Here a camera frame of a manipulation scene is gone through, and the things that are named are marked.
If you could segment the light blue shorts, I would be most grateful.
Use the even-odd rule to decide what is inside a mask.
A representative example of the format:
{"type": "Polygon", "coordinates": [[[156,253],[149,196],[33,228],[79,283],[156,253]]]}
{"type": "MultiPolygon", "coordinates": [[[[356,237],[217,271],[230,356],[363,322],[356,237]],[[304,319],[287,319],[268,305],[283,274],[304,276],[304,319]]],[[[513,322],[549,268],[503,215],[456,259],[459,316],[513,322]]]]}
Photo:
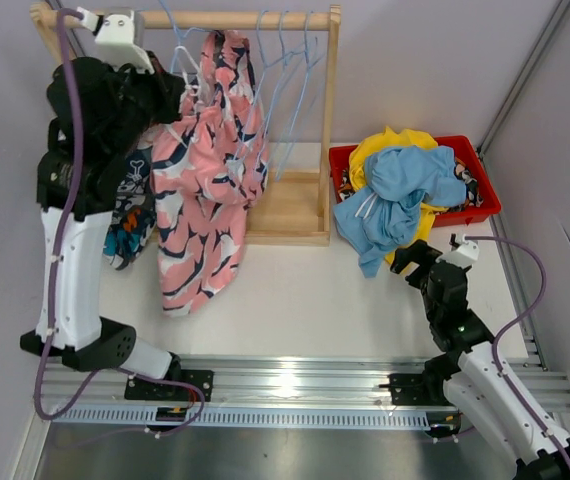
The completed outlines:
{"type": "Polygon", "coordinates": [[[366,158],[365,185],[333,209],[364,277],[375,277],[386,255],[413,242],[423,204],[449,209],[465,202],[454,168],[447,146],[387,147],[366,158]]]}

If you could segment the white wire hanger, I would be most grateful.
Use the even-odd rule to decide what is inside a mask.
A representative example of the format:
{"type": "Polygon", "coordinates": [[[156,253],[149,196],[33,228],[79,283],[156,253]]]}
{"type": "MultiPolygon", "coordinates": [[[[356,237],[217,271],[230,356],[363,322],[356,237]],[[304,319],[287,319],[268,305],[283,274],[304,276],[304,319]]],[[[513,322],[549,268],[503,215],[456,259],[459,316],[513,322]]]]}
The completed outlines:
{"type": "Polygon", "coordinates": [[[174,47],[170,71],[181,77],[186,90],[196,98],[201,96],[201,88],[204,85],[200,65],[196,62],[188,49],[183,45],[174,47]]]}

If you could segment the pink white patterned shorts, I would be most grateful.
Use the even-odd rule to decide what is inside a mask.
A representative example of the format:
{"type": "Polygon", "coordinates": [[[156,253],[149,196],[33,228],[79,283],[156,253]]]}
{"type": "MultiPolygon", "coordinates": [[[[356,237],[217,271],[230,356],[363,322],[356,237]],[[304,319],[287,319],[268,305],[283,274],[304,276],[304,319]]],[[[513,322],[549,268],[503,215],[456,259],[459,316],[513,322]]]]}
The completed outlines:
{"type": "Polygon", "coordinates": [[[228,98],[240,47],[234,30],[207,35],[201,50],[201,96],[187,92],[182,118],[159,128],[151,152],[162,308],[196,312],[235,278],[243,259],[249,210],[268,182],[234,160],[237,129],[228,98]]]}

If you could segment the yellow shorts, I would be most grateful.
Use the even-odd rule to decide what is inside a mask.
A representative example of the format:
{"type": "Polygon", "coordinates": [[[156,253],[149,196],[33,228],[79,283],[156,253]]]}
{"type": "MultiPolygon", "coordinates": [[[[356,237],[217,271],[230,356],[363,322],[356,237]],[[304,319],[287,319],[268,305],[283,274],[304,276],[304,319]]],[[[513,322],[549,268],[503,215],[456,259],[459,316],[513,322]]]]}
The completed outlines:
{"type": "Polygon", "coordinates": [[[387,127],[351,152],[346,180],[352,191],[335,217],[365,276],[392,263],[398,248],[429,236],[435,216],[446,210],[435,198],[441,179],[438,145],[425,132],[387,127]]]}

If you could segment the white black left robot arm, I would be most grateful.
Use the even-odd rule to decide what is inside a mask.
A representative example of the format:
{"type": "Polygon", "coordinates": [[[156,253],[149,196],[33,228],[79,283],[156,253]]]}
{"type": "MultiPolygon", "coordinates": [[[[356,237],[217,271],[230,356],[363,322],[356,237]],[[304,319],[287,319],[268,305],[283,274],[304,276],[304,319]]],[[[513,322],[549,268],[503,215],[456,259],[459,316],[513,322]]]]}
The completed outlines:
{"type": "Polygon", "coordinates": [[[178,117],[183,79],[158,59],[148,70],[79,57],[56,68],[46,90],[54,111],[37,168],[45,238],[43,305],[20,348],[79,372],[122,369],[147,377],[162,400],[181,390],[177,357],[99,313],[101,257],[125,177],[126,158],[146,130],[178,117]]]}

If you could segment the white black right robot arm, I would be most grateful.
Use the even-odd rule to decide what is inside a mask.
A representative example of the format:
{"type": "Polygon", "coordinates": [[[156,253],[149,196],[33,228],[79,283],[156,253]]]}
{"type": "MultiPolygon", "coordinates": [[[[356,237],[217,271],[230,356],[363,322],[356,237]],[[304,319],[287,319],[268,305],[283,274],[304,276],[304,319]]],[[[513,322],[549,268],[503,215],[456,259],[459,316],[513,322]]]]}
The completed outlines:
{"type": "Polygon", "coordinates": [[[479,237],[453,235],[441,252],[417,240],[394,255],[419,290],[440,355],[419,374],[390,374],[384,389],[395,406],[450,405],[515,467],[518,479],[570,479],[570,433],[546,412],[499,351],[493,334],[468,302],[468,273],[479,237]]]}

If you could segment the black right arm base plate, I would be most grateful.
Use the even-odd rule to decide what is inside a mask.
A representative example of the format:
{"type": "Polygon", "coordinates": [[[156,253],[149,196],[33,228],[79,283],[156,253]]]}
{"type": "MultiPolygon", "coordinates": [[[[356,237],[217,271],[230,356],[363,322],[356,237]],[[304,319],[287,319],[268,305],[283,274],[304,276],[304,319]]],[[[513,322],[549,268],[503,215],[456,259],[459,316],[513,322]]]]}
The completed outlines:
{"type": "Polygon", "coordinates": [[[396,406],[451,406],[443,393],[442,379],[427,373],[392,373],[378,388],[386,390],[396,406]]]}

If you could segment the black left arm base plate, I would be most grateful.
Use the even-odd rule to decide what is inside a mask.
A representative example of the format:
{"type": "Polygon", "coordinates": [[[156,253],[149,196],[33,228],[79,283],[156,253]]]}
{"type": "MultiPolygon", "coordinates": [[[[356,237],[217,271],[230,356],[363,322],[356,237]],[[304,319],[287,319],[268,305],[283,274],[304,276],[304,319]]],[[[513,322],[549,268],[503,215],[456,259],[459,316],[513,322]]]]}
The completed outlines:
{"type": "MultiPolygon", "coordinates": [[[[214,386],[214,377],[215,373],[212,370],[185,369],[181,372],[178,381],[200,389],[205,401],[209,402],[214,386]]],[[[127,381],[124,398],[130,401],[157,402],[196,402],[199,400],[198,394],[189,388],[151,382],[139,377],[127,381]]]]}

